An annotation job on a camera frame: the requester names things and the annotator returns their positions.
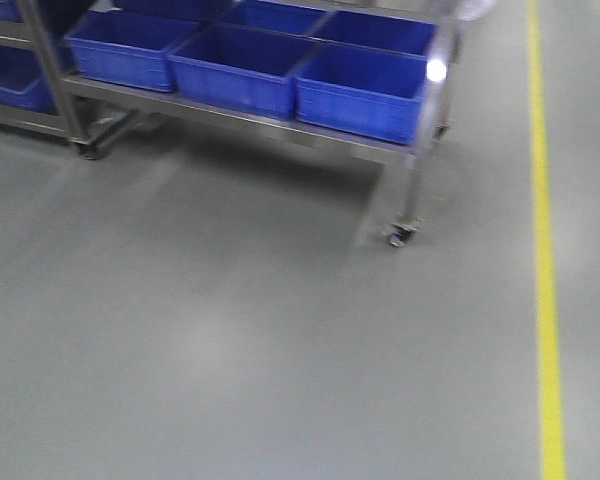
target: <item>yellow floor line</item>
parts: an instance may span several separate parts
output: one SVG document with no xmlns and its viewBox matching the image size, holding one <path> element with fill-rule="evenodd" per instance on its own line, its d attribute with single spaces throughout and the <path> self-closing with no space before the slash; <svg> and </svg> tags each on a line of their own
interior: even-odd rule
<svg viewBox="0 0 600 480">
<path fill-rule="evenodd" d="M 560 344 L 551 229 L 549 151 L 545 123 L 538 0 L 529 0 L 529 83 L 536 248 L 536 322 L 542 480 L 565 480 Z"/>
</svg>

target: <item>caster wheel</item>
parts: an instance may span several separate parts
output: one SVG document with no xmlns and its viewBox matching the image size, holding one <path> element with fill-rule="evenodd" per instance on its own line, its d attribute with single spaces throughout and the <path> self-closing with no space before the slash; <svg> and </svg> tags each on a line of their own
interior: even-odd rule
<svg viewBox="0 0 600 480">
<path fill-rule="evenodd" d="M 404 248 L 413 235 L 417 232 L 414 228 L 404 228 L 395 226 L 394 231 L 389 234 L 387 241 L 389 245 L 395 248 Z"/>
<path fill-rule="evenodd" d="M 98 147 L 94 145 L 76 144 L 76 149 L 78 150 L 78 155 L 85 160 L 90 162 L 100 160 L 100 151 L 98 150 Z"/>
<path fill-rule="evenodd" d="M 444 125 L 438 125 L 436 127 L 436 132 L 433 135 L 433 138 L 435 140 L 440 140 L 442 139 L 442 137 L 444 137 L 444 134 L 447 133 L 449 130 L 451 130 L 451 125 L 448 123 L 445 123 Z"/>
</svg>

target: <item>metal shelving rack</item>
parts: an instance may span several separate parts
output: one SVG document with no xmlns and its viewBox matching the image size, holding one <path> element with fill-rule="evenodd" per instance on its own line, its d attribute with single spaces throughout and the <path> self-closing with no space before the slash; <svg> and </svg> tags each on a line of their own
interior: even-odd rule
<svg viewBox="0 0 600 480">
<path fill-rule="evenodd" d="M 94 3 L 94 0 L 73 1 L 83 7 L 82 13 Z M 94 159 L 98 147 L 110 141 L 124 125 L 137 118 L 137 112 L 125 112 L 104 126 L 92 122 L 95 105 L 79 104 L 78 99 L 62 87 L 64 72 L 60 68 L 53 35 L 41 13 L 38 0 L 16 0 L 16 3 L 22 22 L 0 20 L 0 45 L 36 53 L 51 89 L 56 113 L 39 113 L 0 105 L 0 124 L 66 138 L 81 155 Z"/>
<path fill-rule="evenodd" d="M 162 94 L 130 87 L 88 80 L 75 74 L 64 75 L 53 54 L 37 0 L 18 0 L 23 24 L 0 22 L 0 45 L 31 48 L 38 53 L 43 70 L 52 88 L 58 115 L 50 116 L 0 106 L 0 123 L 64 136 L 90 159 L 97 157 L 101 143 L 111 141 L 139 113 L 158 113 L 187 121 L 211 124 L 221 128 L 249 130 L 268 138 L 328 149 L 340 155 L 358 157 L 385 165 L 398 165 L 410 170 L 405 185 L 406 199 L 393 224 L 389 243 L 396 247 L 406 244 L 418 230 L 416 217 L 422 166 L 447 128 L 450 102 L 450 77 L 461 42 L 461 25 L 453 16 L 458 0 L 420 0 L 420 6 L 407 11 L 409 0 L 363 0 L 364 6 L 336 5 L 326 0 L 292 0 L 292 3 L 324 9 L 361 10 L 374 14 L 399 16 L 431 21 L 438 25 L 428 53 L 429 66 L 437 75 L 428 76 L 426 98 L 422 107 L 418 134 L 411 146 L 374 140 L 297 121 L 278 121 L 232 110 L 225 110 L 183 99 L 178 94 Z M 125 116 L 98 136 L 88 132 L 88 122 L 76 107 L 78 97 L 99 100 L 125 109 Z"/>
</svg>

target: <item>gray epoxy floor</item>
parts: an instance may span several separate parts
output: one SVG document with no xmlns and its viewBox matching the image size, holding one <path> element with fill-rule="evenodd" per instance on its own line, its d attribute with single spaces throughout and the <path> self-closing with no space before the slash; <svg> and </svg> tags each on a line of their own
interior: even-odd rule
<svg viewBox="0 0 600 480">
<path fill-rule="evenodd" d="M 395 172 L 370 164 L 176 122 L 92 164 L 0 130 L 0 480 L 537 478 L 510 3 L 469 33 L 425 229 L 400 253 L 371 235 Z M 600 479 L 600 122 L 580 115 L 592 98 L 565 102 L 600 74 L 600 24 L 559 3 L 543 27 L 568 461 Z"/>
</svg>

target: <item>blue plastic bin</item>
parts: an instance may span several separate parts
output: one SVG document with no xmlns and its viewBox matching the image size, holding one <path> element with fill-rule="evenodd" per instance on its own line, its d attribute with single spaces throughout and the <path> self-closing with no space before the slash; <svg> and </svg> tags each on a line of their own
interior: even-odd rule
<svg viewBox="0 0 600 480">
<path fill-rule="evenodd" d="M 298 119 L 399 144 L 413 141 L 426 59 L 327 45 L 300 73 Z"/>
<path fill-rule="evenodd" d="M 89 8 L 92 0 L 39 0 L 51 32 L 64 33 Z M 20 22 L 22 17 L 15 0 L 0 0 L 0 20 Z"/>
<path fill-rule="evenodd" d="M 175 81 L 167 56 L 195 28 L 168 18 L 91 12 L 66 38 L 84 77 L 171 92 Z"/>
<path fill-rule="evenodd" d="M 54 110 L 51 92 L 33 52 L 0 47 L 0 104 L 43 113 Z"/>
<path fill-rule="evenodd" d="M 127 11 L 177 18 L 193 22 L 213 19 L 231 5 L 232 0 L 115 0 L 114 4 Z"/>
<path fill-rule="evenodd" d="M 399 53 L 426 55 L 435 31 L 435 25 L 430 23 L 338 11 L 314 37 Z"/>
<path fill-rule="evenodd" d="M 20 12 L 15 0 L 0 0 L 0 20 L 20 21 Z"/>
<path fill-rule="evenodd" d="M 220 17 L 220 22 L 276 32 L 303 35 L 311 33 L 326 14 L 324 10 L 280 3 L 245 0 Z"/>
<path fill-rule="evenodd" d="M 190 40 L 170 58 L 184 97 L 286 119 L 294 111 L 294 67 L 315 45 L 223 25 Z"/>
</svg>

